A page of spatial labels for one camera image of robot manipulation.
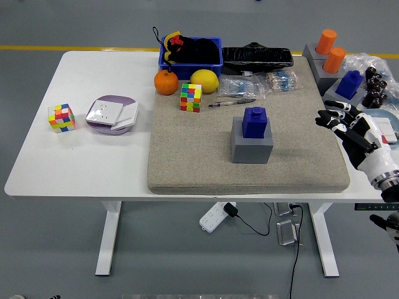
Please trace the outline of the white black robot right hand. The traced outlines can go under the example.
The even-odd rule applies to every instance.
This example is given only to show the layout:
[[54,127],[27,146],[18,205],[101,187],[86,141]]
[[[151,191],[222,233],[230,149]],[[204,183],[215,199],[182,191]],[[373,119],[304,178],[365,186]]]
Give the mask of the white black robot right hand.
[[329,129],[342,140],[352,166],[367,175],[373,186],[398,176],[398,165],[391,148],[373,118],[355,106],[326,100],[327,110],[318,111],[315,123]]

